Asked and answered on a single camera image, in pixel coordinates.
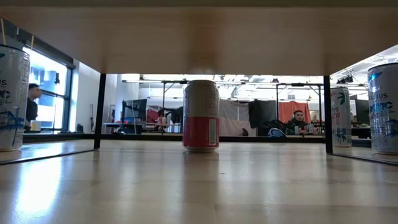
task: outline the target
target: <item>standing man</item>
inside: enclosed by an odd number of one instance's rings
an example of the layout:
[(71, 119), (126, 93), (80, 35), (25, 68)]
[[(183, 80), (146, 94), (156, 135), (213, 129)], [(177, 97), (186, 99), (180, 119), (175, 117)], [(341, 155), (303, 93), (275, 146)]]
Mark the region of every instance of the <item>standing man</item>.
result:
[(303, 129), (308, 124), (304, 121), (303, 111), (297, 110), (293, 113), (294, 117), (287, 123), (286, 132), (287, 134), (294, 134), (294, 126), (298, 126), (299, 129)]
[(40, 98), (42, 96), (42, 92), (38, 84), (30, 83), (29, 91), (27, 94), (27, 103), (26, 103), (26, 116), (25, 116), (25, 130), (30, 130), (30, 121), (36, 120), (37, 117), (37, 103), (34, 100)]

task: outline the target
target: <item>can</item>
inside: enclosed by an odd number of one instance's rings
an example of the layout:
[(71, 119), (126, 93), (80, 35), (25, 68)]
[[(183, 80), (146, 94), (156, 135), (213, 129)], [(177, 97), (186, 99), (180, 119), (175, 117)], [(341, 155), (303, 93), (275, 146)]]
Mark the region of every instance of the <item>can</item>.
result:
[(29, 71), (29, 54), (0, 45), (0, 151), (22, 146)]
[(347, 87), (330, 89), (333, 146), (351, 147), (351, 108)]
[(398, 154), (397, 85), (398, 63), (368, 70), (372, 149), (381, 154)]
[(219, 100), (215, 82), (188, 82), (184, 90), (182, 138), (183, 146), (188, 151), (211, 152), (219, 146)]

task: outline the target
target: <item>red curtain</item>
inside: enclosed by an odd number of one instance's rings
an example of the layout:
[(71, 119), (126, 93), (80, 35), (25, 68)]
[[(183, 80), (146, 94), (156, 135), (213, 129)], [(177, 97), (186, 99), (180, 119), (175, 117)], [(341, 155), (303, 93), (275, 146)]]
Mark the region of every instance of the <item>red curtain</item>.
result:
[(304, 121), (311, 122), (310, 110), (308, 104), (297, 103), (294, 101), (279, 103), (279, 121), (286, 123), (293, 118), (294, 111), (301, 110), (304, 114)]

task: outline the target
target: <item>light wooden surface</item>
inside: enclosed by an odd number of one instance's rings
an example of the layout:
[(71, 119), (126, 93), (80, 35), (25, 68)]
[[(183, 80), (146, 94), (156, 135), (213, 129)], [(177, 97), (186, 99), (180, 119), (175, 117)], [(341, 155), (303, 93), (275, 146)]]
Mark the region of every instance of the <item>light wooden surface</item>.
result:
[(397, 223), (397, 174), (323, 144), (102, 141), (1, 166), (0, 223)]
[(104, 73), (329, 75), (398, 44), (398, 8), (1, 7)]

